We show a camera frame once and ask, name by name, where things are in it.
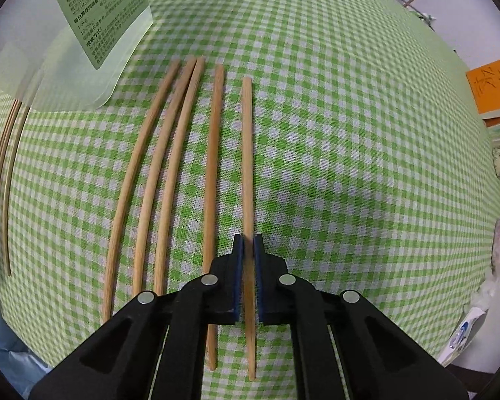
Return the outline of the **orange book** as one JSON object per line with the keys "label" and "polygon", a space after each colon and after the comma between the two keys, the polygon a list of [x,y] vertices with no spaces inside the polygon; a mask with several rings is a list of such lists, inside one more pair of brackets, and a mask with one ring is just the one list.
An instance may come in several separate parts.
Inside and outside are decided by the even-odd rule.
{"label": "orange book", "polygon": [[466,78],[483,120],[500,117],[500,60],[466,72]]}

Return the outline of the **green checkered tablecloth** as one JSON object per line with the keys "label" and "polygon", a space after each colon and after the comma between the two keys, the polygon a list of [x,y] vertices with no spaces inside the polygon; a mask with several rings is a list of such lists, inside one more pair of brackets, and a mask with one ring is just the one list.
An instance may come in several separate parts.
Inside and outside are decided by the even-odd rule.
{"label": "green checkered tablecloth", "polygon": [[31,111],[10,189],[0,312],[56,365],[101,323],[120,187],[173,59],[206,68],[172,210],[168,290],[202,270],[214,70],[225,69],[217,251],[241,228],[243,77],[255,230],[318,289],[355,289],[432,355],[490,266],[500,179],[467,67],[394,0],[150,0],[151,29],[94,111]]}

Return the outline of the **clear plastic container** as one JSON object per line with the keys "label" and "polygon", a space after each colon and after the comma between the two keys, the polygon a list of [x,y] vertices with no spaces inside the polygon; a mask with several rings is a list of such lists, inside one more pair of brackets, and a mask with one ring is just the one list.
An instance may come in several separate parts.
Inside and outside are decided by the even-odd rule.
{"label": "clear plastic container", "polygon": [[97,109],[151,24],[149,0],[0,0],[0,90],[38,111]]}

